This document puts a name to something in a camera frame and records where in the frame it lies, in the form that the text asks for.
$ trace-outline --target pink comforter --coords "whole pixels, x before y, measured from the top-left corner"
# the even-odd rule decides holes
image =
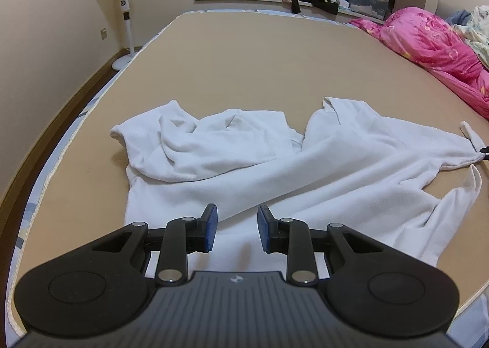
[[[384,26],[350,22],[391,50],[424,67],[477,113],[489,119],[489,72],[440,17],[418,8],[392,14]]]

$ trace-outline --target blue and white patterned fabric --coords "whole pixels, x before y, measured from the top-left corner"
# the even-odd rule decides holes
[[[290,14],[285,12],[276,12],[274,10],[263,10],[263,9],[213,9],[213,10],[197,10],[188,13],[261,13],[261,14],[272,14],[272,15],[281,15],[287,16],[291,18],[305,18],[308,20],[322,21],[328,22],[336,25],[347,25],[352,28],[354,26],[350,24],[342,24],[335,21],[317,18],[317,17],[307,17],[303,15]],[[158,33],[158,35],[154,36],[142,49],[148,46],[153,40],[155,40],[164,29]],[[31,222],[33,221],[33,215],[36,211],[36,208],[40,204],[40,200],[42,199],[43,188],[45,187],[46,182],[50,178],[50,174],[55,170],[58,161],[60,161],[63,156],[64,150],[67,148],[74,134],[76,134],[77,129],[80,127],[81,123],[84,121],[87,114],[90,113],[92,109],[97,105],[99,99],[107,92],[107,90],[114,84],[117,78],[123,73],[124,69],[119,71],[105,86],[102,90],[100,90],[94,98],[86,105],[85,109],[80,113],[80,115],[75,119],[73,124],[69,127],[69,129],[64,134],[63,138],[60,140],[58,145],[56,146],[53,153],[50,155],[46,164],[44,165],[41,173],[39,174],[34,187],[29,196],[28,203],[24,210],[24,216],[22,218],[22,222],[20,225],[19,234],[17,237],[17,242],[14,249],[14,254],[12,257],[12,261],[10,264],[10,272],[9,279],[7,285],[7,294],[12,293],[11,284],[13,281],[13,276],[15,269],[20,261],[20,254],[23,247],[23,244],[28,237],[28,228]],[[463,348],[481,348],[487,339],[489,339],[489,315],[488,315],[488,303],[489,303],[489,287],[487,287],[473,302],[470,306],[468,306],[455,320],[453,321],[448,335],[455,340],[461,347]],[[12,346],[18,339],[20,338],[18,332],[13,327],[13,323],[11,323],[11,314],[8,314],[8,302],[6,302],[5,309],[5,320],[6,320],[6,341],[7,346]]]

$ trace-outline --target white garment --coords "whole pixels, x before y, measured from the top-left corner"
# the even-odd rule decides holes
[[[130,161],[126,223],[145,221],[150,228],[164,227],[173,218],[199,217],[207,203],[215,203],[219,226],[214,248],[209,255],[190,255],[190,270],[284,271],[285,256],[262,251],[256,206],[266,202],[276,218],[293,217],[316,229],[341,222],[435,265],[480,191],[481,177],[474,166],[461,187],[441,200],[422,190],[438,171],[483,159],[478,151],[485,145],[466,123],[461,128],[471,140],[382,117],[362,101],[326,98],[324,108],[311,116],[300,146],[302,136],[289,129],[282,113],[262,112],[262,124],[255,119],[256,111],[236,110],[209,117],[213,123],[207,123],[207,118],[198,121],[172,101],[116,126],[111,135],[125,143]],[[228,131],[222,126],[229,115],[239,116],[240,123]],[[167,129],[161,121],[173,121],[173,127]],[[201,123],[206,130],[199,131]],[[251,146],[258,145],[260,151],[246,154],[238,148],[243,141],[237,139],[235,144],[224,137],[239,136],[241,130],[254,132]],[[219,144],[227,146],[217,148],[215,159],[212,153],[206,160],[192,156],[192,148],[216,149],[208,142],[216,131],[221,133]],[[170,161],[163,160],[164,167],[155,165],[152,161],[162,161],[161,155],[171,147],[168,143],[178,142],[182,134],[195,134],[185,141],[194,144],[182,158],[194,159],[196,166],[187,163],[188,169],[180,169],[180,154],[173,169],[168,167]],[[268,137],[267,144],[260,146],[259,137]],[[205,166],[220,165],[220,156],[233,153],[242,158],[226,167]],[[254,166],[243,167],[253,162]],[[220,170],[229,171],[216,175]],[[172,178],[214,176],[168,183],[146,173]],[[324,261],[319,260],[318,269],[321,277],[327,275]]]

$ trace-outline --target silver screw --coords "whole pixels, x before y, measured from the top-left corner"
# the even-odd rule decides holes
[[[316,275],[311,271],[295,271],[292,279],[299,283],[311,283],[316,280]]]
[[[158,272],[158,277],[164,282],[176,282],[182,279],[182,272],[177,269],[164,269]]]

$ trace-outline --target beige mattress surface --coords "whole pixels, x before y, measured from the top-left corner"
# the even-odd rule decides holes
[[[108,135],[116,124],[176,99],[197,118],[228,108],[284,111],[289,125],[304,133],[324,96],[364,100],[383,116],[460,135],[459,123],[467,121],[489,144],[485,119],[359,29],[251,12],[184,14],[128,66],[67,147],[31,225],[17,280],[124,224],[128,160]],[[484,163],[477,165],[483,178],[479,198],[438,262],[458,285],[461,305],[489,279]],[[465,174],[441,172],[426,190],[441,198]],[[11,321],[21,328],[9,305]]]

